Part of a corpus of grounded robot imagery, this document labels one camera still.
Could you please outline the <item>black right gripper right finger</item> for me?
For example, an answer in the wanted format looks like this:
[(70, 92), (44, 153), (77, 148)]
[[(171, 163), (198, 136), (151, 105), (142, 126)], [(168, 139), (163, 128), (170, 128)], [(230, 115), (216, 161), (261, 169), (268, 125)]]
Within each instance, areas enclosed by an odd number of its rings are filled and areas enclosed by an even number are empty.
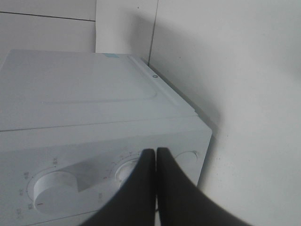
[(214, 203), (184, 174), (166, 147), (157, 149), (157, 197), (162, 226), (248, 226)]

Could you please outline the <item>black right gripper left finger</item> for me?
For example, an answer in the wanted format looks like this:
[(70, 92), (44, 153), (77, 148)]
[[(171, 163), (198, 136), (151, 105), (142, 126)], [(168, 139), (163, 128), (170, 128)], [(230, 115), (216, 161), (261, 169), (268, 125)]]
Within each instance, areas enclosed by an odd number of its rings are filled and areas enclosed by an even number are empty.
[(156, 207), (155, 151), (145, 149), (118, 192), (85, 226), (153, 226)]

